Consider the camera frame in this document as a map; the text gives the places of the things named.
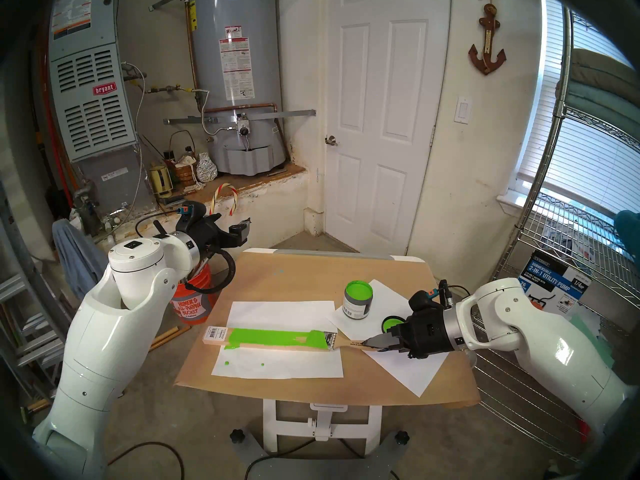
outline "light switch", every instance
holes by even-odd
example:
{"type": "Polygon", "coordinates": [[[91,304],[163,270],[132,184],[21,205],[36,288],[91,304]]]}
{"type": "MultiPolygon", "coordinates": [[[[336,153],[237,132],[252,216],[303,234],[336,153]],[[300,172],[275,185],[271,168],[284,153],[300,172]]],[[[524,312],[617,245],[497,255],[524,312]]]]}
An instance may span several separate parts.
{"type": "Polygon", "coordinates": [[[468,124],[471,119],[471,98],[458,96],[456,105],[456,116],[453,121],[461,124],[468,124]]]}

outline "ladder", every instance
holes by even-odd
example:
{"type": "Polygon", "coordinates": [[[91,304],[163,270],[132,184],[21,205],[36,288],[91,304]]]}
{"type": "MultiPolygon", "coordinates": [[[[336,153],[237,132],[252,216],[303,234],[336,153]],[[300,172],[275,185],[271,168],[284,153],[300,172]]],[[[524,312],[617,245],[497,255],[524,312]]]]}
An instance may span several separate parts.
{"type": "Polygon", "coordinates": [[[0,247],[12,271],[17,271],[0,283],[0,357],[29,398],[49,401],[55,395],[72,317],[36,268],[1,180],[0,247]],[[24,319],[21,308],[27,300],[36,314],[24,319]]]}

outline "brown paper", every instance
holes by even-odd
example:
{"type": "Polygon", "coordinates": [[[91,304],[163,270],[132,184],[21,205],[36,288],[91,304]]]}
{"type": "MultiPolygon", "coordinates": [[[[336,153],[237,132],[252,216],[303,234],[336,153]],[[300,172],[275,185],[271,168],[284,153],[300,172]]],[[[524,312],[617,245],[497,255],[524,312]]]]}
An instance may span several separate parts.
{"type": "Polygon", "coordinates": [[[204,391],[279,401],[340,405],[432,405],[480,402],[467,356],[449,353],[420,397],[362,351],[341,351],[343,378],[245,379],[213,376],[220,347],[202,342],[209,325],[226,327],[234,301],[326,301],[342,305],[351,280],[376,279],[404,296],[437,287],[426,263],[355,256],[242,253],[233,282],[221,293],[175,383],[204,391]]]}

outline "bryant logo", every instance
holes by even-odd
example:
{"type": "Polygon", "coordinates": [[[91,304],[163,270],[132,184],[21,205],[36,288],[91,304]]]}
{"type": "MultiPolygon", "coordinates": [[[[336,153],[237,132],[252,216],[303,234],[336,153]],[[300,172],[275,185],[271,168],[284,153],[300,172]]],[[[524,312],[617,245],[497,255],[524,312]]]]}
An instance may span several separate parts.
{"type": "Polygon", "coordinates": [[[115,91],[117,89],[117,85],[115,82],[109,82],[108,84],[103,84],[101,86],[96,86],[93,88],[93,95],[99,96],[100,94],[107,94],[111,91],[115,91]]]}

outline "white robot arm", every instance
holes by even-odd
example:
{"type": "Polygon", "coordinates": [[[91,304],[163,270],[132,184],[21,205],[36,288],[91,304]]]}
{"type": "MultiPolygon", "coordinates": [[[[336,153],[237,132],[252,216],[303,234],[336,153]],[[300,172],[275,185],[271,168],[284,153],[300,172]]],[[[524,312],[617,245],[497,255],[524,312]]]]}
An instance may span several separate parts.
{"type": "Polygon", "coordinates": [[[102,279],[82,300],[66,337],[56,398],[33,432],[64,478],[104,476],[111,405],[142,366],[178,282],[216,252],[229,262],[229,274],[204,291],[219,291],[233,278],[233,260],[221,248],[244,244],[249,221],[227,233],[215,225],[220,215],[205,217],[205,211],[187,201],[176,232],[168,234],[158,223],[158,235],[114,246],[102,279]]]}
{"type": "Polygon", "coordinates": [[[602,436],[605,425],[635,387],[626,385],[600,358],[591,341],[560,315],[534,307],[516,278],[487,283],[444,309],[421,290],[405,323],[365,345],[408,351],[409,357],[470,349],[514,351],[520,366],[602,436]],[[488,342],[476,338],[471,308],[477,305],[488,342]]]}

